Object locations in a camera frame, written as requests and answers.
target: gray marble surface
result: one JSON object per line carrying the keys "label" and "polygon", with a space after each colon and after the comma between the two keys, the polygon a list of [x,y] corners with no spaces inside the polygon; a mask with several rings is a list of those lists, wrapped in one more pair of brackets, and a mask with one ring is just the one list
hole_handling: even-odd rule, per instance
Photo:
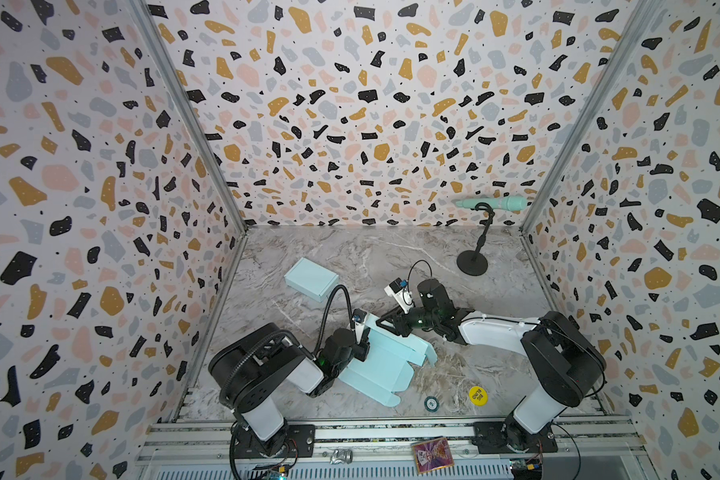
{"label": "gray marble surface", "polygon": [[[213,333],[197,384],[180,411],[180,421],[230,420],[218,403],[219,387],[207,370],[213,356],[268,322],[293,333],[314,348],[324,305],[286,286],[283,275],[306,258],[339,274],[352,298],[352,307],[380,315],[395,306],[383,288],[397,277],[405,278],[411,265],[425,259],[434,277],[448,289],[456,306],[502,316],[531,317],[549,306],[520,243],[517,229],[492,227],[482,252],[488,272],[479,277],[462,274],[456,256],[474,248],[476,228],[318,228],[279,227],[250,230],[242,261]],[[425,264],[411,277],[412,291],[428,276]],[[346,324],[346,304],[339,293],[333,301],[326,334]],[[318,398],[309,398],[288,383],[273,398],[287,418],[388,418],[411,416],[504,416],[536,385],[528,359],[489,346],[460,346],[445,342],[433,332],[419,332],[438,354],[435,366],[414,366],[410,387],[398,395],[401,402],[388,408],[336,380]],[[488,392],[488,404],[473,405],[472,386]],[[427,412],[424,399],[440,401],[436,414]],[[588,398],[566,414],[598,413]]]}

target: vented metal panel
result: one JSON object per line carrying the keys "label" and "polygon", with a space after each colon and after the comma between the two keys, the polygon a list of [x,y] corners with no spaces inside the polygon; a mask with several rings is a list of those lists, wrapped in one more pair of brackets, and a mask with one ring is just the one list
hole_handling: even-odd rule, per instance
{"label": "vented metal panel", "polygon": [[[261,471],[252,472],[250,466],[238,466],[240,476],[246,480],[258,478],[262,473]],[[155,480],[230,480],[232,473],[230,467],[224,465],[161,466],[153,478]],[[441,468],[424,475],[416,473],[413,461],[354,462],[351,465],[304,462],[297,463],[288,474],[289,480],[322,480],[324,478],[487,480],[489,478],[512,479],[512,474],[509,461],[499,458],[457,460],[453,467]]]}

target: back wall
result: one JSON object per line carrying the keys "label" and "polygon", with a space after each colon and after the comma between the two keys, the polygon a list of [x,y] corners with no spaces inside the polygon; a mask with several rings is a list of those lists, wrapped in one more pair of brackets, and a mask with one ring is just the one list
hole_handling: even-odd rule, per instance
{"label": "back wall", "polygon": [[452,200],[535,197],[632,7],[157,0],[150,10],[248,224],[469,225],[482,214]]}

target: terrazzo wall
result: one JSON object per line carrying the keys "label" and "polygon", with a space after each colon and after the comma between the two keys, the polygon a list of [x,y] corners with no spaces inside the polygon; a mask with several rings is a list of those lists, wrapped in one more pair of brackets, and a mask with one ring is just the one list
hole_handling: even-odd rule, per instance
{"label": "terrazzo wall", "polygon": [[148,3],[246,222],[331,225],[532,200],[636,4]]}
{"label": "terrazzo wall", "polygon": [[532,228],[663,478],[720,478],[720,1],[665,2]]}
{"label": "terrazzo wall", "polygon": [[234,244],[122,2],[0,2],[0,478],[120,478]]}

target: black mounting plate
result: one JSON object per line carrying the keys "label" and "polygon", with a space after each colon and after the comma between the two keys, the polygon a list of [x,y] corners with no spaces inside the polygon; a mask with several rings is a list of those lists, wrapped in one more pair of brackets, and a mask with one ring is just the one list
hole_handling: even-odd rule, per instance
{"label": "black mounting plate", "polygon": [[[504,440],[504,434],[501,432],[501,427],[504,422],[475,422],[474,427],[474,438],[472,438],[472,445],[478,447],[480,454],[489,453],[517,453],[510,449],[506,445]],[[555,453],[557,451],[557,442],[554,438],[549,438],[547,435],[550,432],[550,427],[547,425],[538,432],[538,438],[541,440],[541,447],[544,453]],[[539,451],[537,446],[532,446],[526,453],[537,453]]]}
{"label": "black mounting plate", "polygon": [[[254,435],[252,430],[243,430],[240,428],[240,433],[237,434],[239,443],[235,447],[235,458],[266,458],[256,447],[256,443],[251,437],[252,435]],[[294,458],[295,455],[291,440],[296,442],[299,458],[310,458],[315,447],[315,426],[288,424],[286,442],[290,445],[291,449],[288,457]]]}

